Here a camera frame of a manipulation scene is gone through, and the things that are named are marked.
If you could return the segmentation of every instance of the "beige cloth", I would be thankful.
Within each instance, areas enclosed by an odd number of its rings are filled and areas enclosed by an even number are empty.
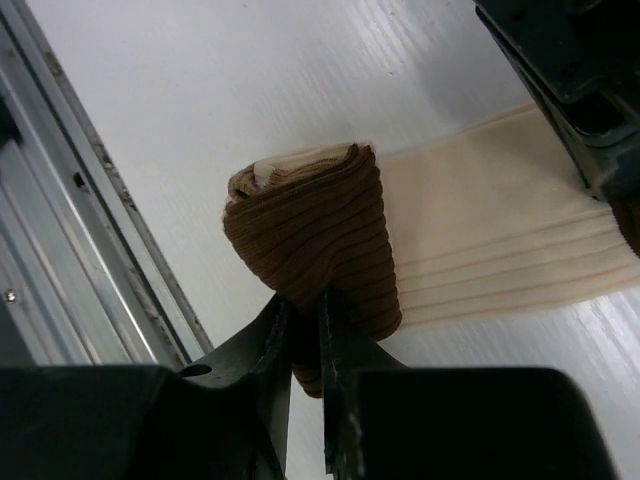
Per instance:
[[[402,327],[551,308],[640,284],[535,107],[381,165]]]

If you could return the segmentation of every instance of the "white tabletop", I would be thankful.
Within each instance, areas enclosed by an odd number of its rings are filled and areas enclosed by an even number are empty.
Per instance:
[[[470,0],[28,0],[214,344],[270,292],[221,229],[226,182],[309,144],[383,160],[529,100]],[[384,342],[411,365],[547,365],[587,392],[640,478],[640,291]],[[321,404],[296,387],[288,478],[323,478]]]

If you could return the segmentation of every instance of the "towel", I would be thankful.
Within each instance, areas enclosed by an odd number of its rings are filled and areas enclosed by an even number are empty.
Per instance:
[[[316,303],[329,284],[375,340],[400,325],[371,146],[305,149],[248,166],[229,181],[223,224],[249,269],[298,310],[294,374],[310,396],[322,394]]]

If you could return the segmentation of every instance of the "cloth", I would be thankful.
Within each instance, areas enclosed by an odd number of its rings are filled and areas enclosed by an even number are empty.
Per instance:
[[[294,373],[309,395],[320,396],[315,307],[329,284],[374,339],[401,321],[375,155],[353,144],[266,159],[231,178],[229,197],[225,234],[305,320],[296,326]]]
[[[553,308],[640,284],[640,262],[610,206],[586,194],[535,107],[381,171],[403,328]]]

